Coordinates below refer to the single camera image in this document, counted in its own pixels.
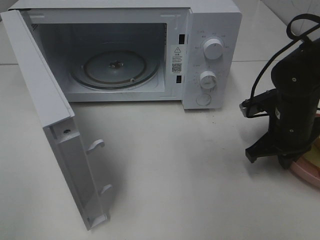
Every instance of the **black power cord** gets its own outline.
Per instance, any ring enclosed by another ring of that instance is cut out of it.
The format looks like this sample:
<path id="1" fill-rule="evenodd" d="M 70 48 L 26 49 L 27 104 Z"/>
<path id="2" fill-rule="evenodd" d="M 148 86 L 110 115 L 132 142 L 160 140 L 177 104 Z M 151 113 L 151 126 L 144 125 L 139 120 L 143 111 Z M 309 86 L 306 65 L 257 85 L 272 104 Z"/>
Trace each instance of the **black power cord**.
<path id="1" fill-rule="evenodd" d="M 304 33 L 302 33 L 299 36 L 296 36 L 293 34 L 292 30 L 291 30 L 291 25 L 294 21 L 296 20 L 310 20 L 313 21 L 315 23 L 318 23 L 316 26 L 310 28 L 308 31 L 305 31 Z M 255 79 L 252 89 L 251 89 L 251 94 L 250 94 L 250 99 L 249 99 L 249 106 L 247 107 L 246 110 L 246 117 L 249 119 L 253 119 L 253 118 L 258 118 L 258 117 L 263 117 L 263 116 L 269 116 L 267 113 L 262 113 L 262 114 L 257 114 L 257 115 L 252 115 L 250 116 L 250 109 L 253 103 L 253 99 L 255 96 L 255 91 L 257 88 L 257 85 L 262 77 L 262 75 L 265 73 L 265 71 L 268 69 L 268 67 L 271 65 L 271 63 L 280 55 L 282 54 L 284 51 L 288 50 L 289 48 L 291 48 L 295 43 L 297 43 L 298 41 L 302 40 L 305 43 L 312 43 L 312 41 L 308 38 L 308 35 L 312 32 L 314 32 L 315 30 L 320 28 L 320 16 L 314 15 L 314 14 L 308 14 L 308 13 L 304 13 L 304 14 L 300 14 L 296 17 L 294 17 L 288 24 L 288 26 L 286 27 L 286 34 L 287 36 L 292 39 L 292 41 L 286 45 L 285 47 L 283 47 L 282 49 L 280 49 L 276 54 L 274 54 L 270 60 L 266 63 L 266 65 L 262 68 L 262 70 L 260 71 L 258 77 Z"/>

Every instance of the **open microwave door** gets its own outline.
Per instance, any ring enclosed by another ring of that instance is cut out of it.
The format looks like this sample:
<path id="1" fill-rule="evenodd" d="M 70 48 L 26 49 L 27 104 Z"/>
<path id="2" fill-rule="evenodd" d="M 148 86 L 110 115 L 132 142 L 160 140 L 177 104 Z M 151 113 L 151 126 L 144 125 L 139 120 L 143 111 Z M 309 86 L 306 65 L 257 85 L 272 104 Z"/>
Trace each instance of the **open microwave door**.
<path id="1" fill-rule="evenodd" d="M 27 26 L 28 19 L 22 14 L 11 10 L 1 17 L 43 131 L 89 230 L 105 221 L 109 210 L 110 201 L 105 200 L 112 186 L 97 190 L 87 159 L 87 154 L 104 143 L 97 140 L 88 149 L 84 148 L 75 114 Z"/>

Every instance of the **white microwave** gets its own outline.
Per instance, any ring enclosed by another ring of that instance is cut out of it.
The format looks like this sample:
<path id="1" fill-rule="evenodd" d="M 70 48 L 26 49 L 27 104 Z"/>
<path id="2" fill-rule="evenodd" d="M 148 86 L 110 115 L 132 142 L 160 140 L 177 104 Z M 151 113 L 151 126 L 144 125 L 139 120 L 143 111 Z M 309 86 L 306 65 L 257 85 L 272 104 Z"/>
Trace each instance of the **white microwave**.
<path id="1" fill-rule="evenodd" d="M 69 102 L 220 108 L 242 15 L 231 0 L 19 0 L 1 14 L 43 130 L 91 229 L 108 219 Z"/>

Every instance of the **timer knob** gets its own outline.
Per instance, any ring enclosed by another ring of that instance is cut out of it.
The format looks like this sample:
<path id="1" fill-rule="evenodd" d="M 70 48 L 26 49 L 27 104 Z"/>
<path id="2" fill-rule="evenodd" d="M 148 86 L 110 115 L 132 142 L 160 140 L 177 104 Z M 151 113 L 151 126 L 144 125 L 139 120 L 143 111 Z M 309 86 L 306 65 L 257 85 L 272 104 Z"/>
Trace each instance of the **timer knob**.
<path id="1" fill-rule="evenodd" d="M 224 44 L 218 38 L 211 38 L 203 44 L 204 55 L 207 59 L 219 58 L 224 51 Z"/>
<path id="2" fill-rule="evenodd" d="M 213 89 L 217 85 L 217 76 L 212 71 L 200 74 L 200 86 L 203 89 Z"/>

